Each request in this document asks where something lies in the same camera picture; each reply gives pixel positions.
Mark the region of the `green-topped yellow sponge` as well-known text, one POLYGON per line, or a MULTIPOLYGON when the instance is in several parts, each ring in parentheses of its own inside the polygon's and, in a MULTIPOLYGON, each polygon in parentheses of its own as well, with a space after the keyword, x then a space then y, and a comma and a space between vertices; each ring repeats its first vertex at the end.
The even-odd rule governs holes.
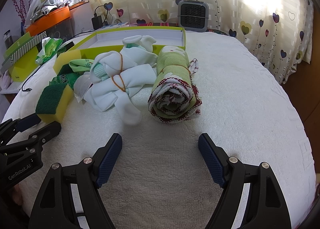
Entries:
POLYGON ((61 124, 73 96, 73 90, 67 83, 49 85, 42 91, 35 113, 45 123, 57 121, 61 124))

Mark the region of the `green wipes packet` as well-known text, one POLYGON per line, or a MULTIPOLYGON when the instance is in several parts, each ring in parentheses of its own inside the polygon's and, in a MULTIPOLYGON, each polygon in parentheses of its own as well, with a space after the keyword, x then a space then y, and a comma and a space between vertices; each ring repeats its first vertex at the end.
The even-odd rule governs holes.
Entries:
POLYGON ((79 72, 73 72, 72 68, 65 64, 61 67, 58 75, 53 77, 49 82, 50 85, 56 85, 60 83, 67 83, 71 89, 74 89, 74 84, 81 74, 79 72))

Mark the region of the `white sachet pouch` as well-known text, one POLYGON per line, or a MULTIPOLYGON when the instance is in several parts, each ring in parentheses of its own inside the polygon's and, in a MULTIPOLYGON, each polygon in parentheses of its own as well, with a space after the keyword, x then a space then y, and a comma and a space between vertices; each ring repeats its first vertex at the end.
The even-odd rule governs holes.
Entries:
POLYGON ((89 75, 83 74, 77 78, 73 86, 74 96, 77 102, 80 102, 84 98, 86 92, 91 87, 91 85, 92 82, 90 80, 89 75))

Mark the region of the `green floral towel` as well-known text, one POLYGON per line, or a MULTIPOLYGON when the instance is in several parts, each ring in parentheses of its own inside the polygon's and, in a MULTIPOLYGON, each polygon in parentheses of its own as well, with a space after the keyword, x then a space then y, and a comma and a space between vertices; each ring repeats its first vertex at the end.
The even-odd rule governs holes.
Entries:
POLYGON ((199 70, 196 58, 177 46, 164 46, 157 58, 157 78, 148 99, 150 114, 163 123, 196 119, 202 101, 193 76, 199 70))

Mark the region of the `plain yellow sponge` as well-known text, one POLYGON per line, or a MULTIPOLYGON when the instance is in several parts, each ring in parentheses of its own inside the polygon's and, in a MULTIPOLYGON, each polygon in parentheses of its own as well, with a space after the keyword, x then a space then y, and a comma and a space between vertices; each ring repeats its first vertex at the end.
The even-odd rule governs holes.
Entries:
POLYGON ((67 65, 69 64, 69 62, 71 60, 75 60, 75 59, 81 59, 81 52, 80 50, 72 50, 72 51, 67 51, 67 52, 64 52, 64 53, 61 53, 54 65, 53 65, 53 70, 56 74, 59 74, 61 68, 64 66, 64 65, 67 65))

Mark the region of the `light green cloth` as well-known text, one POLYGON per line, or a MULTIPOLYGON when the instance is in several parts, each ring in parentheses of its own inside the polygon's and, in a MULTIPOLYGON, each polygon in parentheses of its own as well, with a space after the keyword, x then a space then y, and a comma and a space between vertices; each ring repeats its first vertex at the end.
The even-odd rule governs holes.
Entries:
POLYGON ((89 72, 94 60, 92 59, 74 59, 69 62, 69 66, 75 73, 89 72))

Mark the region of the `lime green box lid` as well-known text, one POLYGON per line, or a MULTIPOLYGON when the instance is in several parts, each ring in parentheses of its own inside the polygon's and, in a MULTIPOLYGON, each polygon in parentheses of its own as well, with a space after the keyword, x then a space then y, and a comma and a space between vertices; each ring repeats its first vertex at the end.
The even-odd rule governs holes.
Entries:
POLYGON ((9 68, 12 81, 23 82, 38 67, 35 61, 38 53, 37 47, 33 47, 9 68))

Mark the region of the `dark glass jar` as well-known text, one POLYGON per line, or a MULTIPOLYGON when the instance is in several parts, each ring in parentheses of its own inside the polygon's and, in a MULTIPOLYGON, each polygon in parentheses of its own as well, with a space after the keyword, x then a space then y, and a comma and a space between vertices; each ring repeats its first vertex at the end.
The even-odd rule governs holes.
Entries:
POLYGON ((3 34, 3 40, 6 46, 6 49, 10 48, 13 44, 13 39, 11 36, 11 31, 7 30, 4 34, 3 34))

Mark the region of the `green tissue pack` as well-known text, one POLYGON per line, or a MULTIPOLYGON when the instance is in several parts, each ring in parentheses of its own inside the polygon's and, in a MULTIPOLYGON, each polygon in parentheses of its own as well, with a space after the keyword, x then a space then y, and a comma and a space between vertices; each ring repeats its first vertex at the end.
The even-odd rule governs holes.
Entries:
POLYGON ((63 43, 62 39, 50 38, 47 37, 42 40, 42 49, 38 53, 35 63, 38 66, 43 65, 47 61, 49 61, 57 50, 60 48, 61 44, 63 43))

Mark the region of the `white towel table cover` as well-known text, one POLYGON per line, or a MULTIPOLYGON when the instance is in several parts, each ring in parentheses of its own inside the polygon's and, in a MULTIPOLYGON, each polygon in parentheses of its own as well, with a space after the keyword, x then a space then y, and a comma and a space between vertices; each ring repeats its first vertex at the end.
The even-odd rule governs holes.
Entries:
POLYGON ((20 183, 28 228, 295 228, 316 192, 309 139, 274 76, 237 39, 130 35, 69 88, 54 57, 5 120, 60 133, 20 183))

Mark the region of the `striped green gift box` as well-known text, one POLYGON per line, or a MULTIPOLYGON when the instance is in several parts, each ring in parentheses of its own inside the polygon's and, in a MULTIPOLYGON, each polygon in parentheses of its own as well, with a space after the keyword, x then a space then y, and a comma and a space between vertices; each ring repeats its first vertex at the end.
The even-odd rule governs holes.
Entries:
POLYGON ((2 63, 2 72, 5 72, 11 66, 13 66, 21 57, 29 52, 33 47, 37 46, 47 37, 46 31, 31 37, 27 42, 20 45, 16 50, 9 54, 9 56, 2 63))

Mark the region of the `lime green cardboard box tray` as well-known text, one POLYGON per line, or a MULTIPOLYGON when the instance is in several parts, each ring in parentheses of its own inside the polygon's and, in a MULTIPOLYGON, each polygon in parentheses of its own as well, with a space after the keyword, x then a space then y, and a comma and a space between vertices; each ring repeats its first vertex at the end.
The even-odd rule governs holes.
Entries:
POLYGON ((76 51, 78 58, 94 59, 101 53, 120 52, 125 46, 139 45, 158 54, 164 46, 185 49, 185 30, 180 27, 122 27, 82 35, 73 41, 67 53, 76 51))

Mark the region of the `orange storage box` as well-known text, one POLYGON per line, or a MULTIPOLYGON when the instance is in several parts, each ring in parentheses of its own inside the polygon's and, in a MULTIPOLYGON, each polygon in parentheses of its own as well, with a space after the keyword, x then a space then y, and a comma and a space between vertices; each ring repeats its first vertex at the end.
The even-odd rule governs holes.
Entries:
POLYGON ((71 14, 69 7, 65 6, 41 17, 39 20, 27 27, 25 31, 33 37, 63 22, 64 20, 69 19, 70 17, 71 14))

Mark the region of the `black power adapter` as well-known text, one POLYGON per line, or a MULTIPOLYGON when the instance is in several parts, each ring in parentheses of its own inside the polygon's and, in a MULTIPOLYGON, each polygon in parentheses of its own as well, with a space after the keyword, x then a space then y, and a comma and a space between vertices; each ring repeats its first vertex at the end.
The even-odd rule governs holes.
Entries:
POLYGON ((103 26, 101 15, 94 15, 94 17, 92 18, 92 26, 94 30, 97 30, 103 26))

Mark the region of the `plaid cloth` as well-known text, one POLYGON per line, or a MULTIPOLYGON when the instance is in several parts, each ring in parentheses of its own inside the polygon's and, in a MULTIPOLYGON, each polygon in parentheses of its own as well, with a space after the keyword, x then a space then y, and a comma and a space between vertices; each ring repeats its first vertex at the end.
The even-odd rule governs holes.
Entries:
MULTIPOLYGON (((158 26, 158 27, 179 27, 179 25, 177 23, 153 23, 153 22, 149 22, 147 24, 140 24, 140 26, 158 26)), ((213 32, 213 33, 216 33, 216 34, 221 34, 221 35, 227 35, 229 36, 229 34, 223 32, 223 31, 220 31, 220 30, 216 30, 216 29, 212 29, 212 28, 207 28, 206 32, 213 32)))

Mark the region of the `grey portable heater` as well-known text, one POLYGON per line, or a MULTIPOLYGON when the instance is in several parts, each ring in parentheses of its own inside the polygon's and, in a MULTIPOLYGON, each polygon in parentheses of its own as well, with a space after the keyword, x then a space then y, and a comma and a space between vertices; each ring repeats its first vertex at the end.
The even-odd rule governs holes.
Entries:
POLYGON ((203 1, 180 0, 177 17, 178 25, 186 31, 205 32, 208 28, 209 7, 203 1))

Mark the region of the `heart-patterned curtain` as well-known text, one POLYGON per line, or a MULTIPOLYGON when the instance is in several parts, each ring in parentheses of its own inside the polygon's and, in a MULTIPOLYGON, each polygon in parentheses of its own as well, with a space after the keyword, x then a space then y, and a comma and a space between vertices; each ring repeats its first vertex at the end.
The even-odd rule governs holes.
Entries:
MULTIPOLYGON (((177 23, 183 0, 90 0, 107 4, 109 20, 141 25, 177 23)), ((276 78, 287 82, 311 61, 312 0, 196 0, 208 6, 208 28, 238 39, 276 78)))

